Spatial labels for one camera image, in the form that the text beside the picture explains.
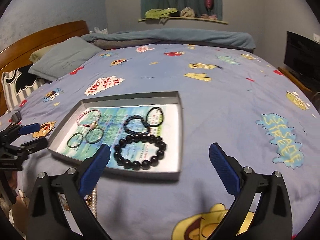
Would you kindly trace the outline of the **grey blue pillow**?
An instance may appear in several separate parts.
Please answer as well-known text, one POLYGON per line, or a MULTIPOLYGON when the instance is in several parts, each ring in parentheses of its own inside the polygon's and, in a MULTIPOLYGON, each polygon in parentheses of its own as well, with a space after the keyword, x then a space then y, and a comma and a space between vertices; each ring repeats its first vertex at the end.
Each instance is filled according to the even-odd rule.
POLYGON ((69 38, 51 48, 34 63, 28 73, 48 81, 55 81, 76 70, 102 49, 80 37, 69 38))

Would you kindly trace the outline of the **wooden headboard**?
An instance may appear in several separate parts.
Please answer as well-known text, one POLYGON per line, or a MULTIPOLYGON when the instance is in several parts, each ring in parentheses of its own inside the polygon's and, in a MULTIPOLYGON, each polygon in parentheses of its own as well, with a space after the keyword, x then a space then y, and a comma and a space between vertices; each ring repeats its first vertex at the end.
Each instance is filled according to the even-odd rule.
POLYGON ((26 97, 46 83, 35 77, 31 78, 34 80, 32 85, 15 89, 15 81, 26 74, 23 68, 32 64, 29 58, 33 52, 87 33, 85 21, 68 22, 35 32, 1 50, 1 115, 15 106, 22 106, 26 97))

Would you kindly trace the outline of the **striped black white pillow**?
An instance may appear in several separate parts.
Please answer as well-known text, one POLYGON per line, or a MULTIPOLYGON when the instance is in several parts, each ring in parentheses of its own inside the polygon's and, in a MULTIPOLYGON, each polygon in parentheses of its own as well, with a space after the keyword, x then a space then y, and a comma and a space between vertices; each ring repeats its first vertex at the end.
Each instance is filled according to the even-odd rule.
POLYGON ((28 73, 31 66, 30 64, 10 72, 2 73, 1 84, 9 112, 47 82, 45 79, 28 73))

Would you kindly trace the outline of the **silver bangle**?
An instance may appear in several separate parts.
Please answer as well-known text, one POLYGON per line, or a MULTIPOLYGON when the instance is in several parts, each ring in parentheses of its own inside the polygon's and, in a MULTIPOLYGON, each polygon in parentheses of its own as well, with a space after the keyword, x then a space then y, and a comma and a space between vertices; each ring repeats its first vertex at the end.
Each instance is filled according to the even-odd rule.
POLYGON ((67 147, 74 149, 81 145, 84 135, 81 132, 74 133, 67 141, 67 147))
POLYGON ((100 127, 89 129, 85 135, 85 141, 88 144, 96 144, 104 136, 104 131, 100 127))

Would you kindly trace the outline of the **blue cartoon bed sheet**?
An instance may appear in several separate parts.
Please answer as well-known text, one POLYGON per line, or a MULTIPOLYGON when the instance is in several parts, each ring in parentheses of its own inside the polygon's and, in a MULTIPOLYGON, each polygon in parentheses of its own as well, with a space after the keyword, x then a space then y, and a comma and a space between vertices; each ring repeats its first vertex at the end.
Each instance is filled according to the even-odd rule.
MULTIPOLYGON (((98 220, 114 239, 170 239, 185 219, 212 217, 230 207, 210 163, 217 142, 255 172, 279 171, 289 193, 293 234, 319 203, 319 113, 276 68, 244 51, 191 44, 101 51, 48 83, 20 107, 22 124, 37 122, 48 138, 80 100, 147 92, 178 92, 183 148, 178 180, 106 173, 98 182, 98 220)), ((39 172, 67 168, 48 150, 32 154, 18 173, 18 189, 31 194, 39 172)))

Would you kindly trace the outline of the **teal folded blanket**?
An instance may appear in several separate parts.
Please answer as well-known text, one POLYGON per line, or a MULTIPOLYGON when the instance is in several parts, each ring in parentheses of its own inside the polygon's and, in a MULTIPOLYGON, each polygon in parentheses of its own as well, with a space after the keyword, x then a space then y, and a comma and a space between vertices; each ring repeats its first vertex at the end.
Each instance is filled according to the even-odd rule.
POLYGON ((161 28, 112 34, 90 33, 82 35, 81 38, 87 42, 94 42, 96 40, 117 42, 131 40, 202 42, 207 45, 221 45, 223 47, 239 48, 246 51, 253 51, 255 49, 254 39, 248 33, 205 29, 161 28))

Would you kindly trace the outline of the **black monitor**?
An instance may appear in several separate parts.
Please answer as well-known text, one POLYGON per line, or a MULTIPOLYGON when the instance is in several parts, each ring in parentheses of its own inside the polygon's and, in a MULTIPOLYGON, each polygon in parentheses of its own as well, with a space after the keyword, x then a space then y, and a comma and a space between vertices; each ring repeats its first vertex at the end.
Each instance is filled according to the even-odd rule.
POLYGON ((319 43, 288 31, 284 64, 310 82, 319 83, 319 43))

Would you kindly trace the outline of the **beige cloth on shelf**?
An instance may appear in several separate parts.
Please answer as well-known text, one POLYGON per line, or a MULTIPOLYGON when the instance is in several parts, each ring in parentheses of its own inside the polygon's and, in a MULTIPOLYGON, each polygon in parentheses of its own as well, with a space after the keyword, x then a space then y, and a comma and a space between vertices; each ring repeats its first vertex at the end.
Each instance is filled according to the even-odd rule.
POLYGON ((196 17, 195 11, 190 7, 185 7, 180 11, 180 17, 194 18, 196 17))

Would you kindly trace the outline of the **green cloth on shelf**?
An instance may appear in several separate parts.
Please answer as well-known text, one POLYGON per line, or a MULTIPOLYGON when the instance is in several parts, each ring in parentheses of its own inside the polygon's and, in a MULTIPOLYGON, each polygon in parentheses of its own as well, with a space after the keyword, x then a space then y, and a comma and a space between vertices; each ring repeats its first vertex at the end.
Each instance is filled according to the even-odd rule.
POLYGON ((171 15, 179 14, 177 8, 166 9, 150 9, 145 13, 146 20, 159 20, 162 18, 169 18, 171 15))

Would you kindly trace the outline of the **olive green pillow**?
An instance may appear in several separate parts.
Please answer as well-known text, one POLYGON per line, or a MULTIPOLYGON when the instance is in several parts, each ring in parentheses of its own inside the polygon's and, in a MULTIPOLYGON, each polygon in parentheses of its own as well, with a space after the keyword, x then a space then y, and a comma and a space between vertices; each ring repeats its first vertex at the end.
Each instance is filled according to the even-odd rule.
POLYGON ((29 57, 29 61, 32 63, 36 63, 37 61, 39 61, 41 59, 41 57, 43 57, 46 53, 48 53, 48 51, 50 51, 55 46, 56 46, 56 44, 49 45, 49 46, 43 47, 41 49, 38 49, 38 50, 32 52, 29 57))

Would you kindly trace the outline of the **grey shallow cardboard box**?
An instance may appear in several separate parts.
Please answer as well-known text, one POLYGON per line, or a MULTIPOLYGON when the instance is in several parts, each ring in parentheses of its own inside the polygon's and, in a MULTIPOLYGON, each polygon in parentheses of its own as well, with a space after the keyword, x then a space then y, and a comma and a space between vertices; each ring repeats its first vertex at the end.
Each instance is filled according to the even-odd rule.
POLYGON ((103 96, 80 100, 69 110, 49 138, 48 150, 57 158, 80 163, 91 157, 101 144, 110 151, 130 132, 144 133, 151 139, 132 141, 121 150, 121 157, 134 168, 120 165, 114 155, 107 172, 145 179, 178 180, 182 165, 183 122, 178 92, 152 92, 103 96), (142 162, 150 160, 159 149, 153 138, 162 141, 164 154, 148 169, 142 162))

